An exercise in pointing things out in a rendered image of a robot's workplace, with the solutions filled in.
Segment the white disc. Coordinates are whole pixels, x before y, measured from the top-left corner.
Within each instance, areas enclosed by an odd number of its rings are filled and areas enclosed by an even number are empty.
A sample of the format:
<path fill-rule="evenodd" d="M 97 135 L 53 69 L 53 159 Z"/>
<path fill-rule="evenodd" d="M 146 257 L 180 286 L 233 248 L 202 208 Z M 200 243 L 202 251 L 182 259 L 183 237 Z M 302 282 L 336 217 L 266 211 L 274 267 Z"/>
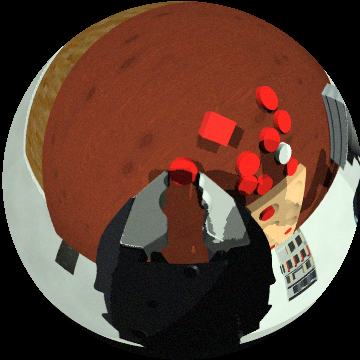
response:
<path fill-rule="evenodd" d="M 284 142 L 279 143 L 275 151 L 275 157 L 280 163 L 286 164 L 291 157 L 291 147 Z"/>

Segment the tan tray with round pockets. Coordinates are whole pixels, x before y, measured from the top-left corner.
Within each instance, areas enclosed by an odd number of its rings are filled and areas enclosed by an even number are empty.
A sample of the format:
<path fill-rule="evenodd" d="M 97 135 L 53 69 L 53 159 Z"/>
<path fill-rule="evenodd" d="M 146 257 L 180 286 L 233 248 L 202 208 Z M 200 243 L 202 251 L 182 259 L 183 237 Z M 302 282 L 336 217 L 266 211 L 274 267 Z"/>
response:
<path fill-rule="evenodd" d="M 277 247 L 293 235 L 302 206 L 305 179 L 306 167 L 300 163 L 292 176 L 287 175 L 270 191 L 245 207 L 266 234 L 270 247 Z M 270 205 L 275 213 L 270 219 L 262 221 L 259 214 Z M 292 230 L 285 235 L 289 228 Z"/>

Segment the red cube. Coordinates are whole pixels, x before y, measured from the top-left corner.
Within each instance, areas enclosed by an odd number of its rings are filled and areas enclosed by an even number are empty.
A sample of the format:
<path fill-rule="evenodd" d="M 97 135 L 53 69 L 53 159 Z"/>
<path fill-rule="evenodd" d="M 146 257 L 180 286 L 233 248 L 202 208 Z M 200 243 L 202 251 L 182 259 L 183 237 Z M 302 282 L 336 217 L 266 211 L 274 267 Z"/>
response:
<path fill-rule="evenodd" d="M 227 146 L 236 123 L 214 112 L 206 112 L 199 134 L 207 139 Z"/>

